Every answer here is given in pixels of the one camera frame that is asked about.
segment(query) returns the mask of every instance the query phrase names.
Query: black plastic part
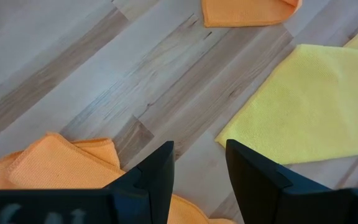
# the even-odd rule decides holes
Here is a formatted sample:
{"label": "black plastic part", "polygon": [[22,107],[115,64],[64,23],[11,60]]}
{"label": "black plastic part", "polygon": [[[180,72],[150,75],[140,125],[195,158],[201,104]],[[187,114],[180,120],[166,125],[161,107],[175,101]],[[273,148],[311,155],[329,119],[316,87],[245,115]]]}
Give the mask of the black plastic part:
{"label": "black plastic part", "polygon": [[235,140],[226,161],[247,224],[358,223],[358,189],[331,190]]}
{"label": "black plastic part", "polygon": [[98,190],[0,190],[0,224],[165,224],[174,178],[173,142]]}

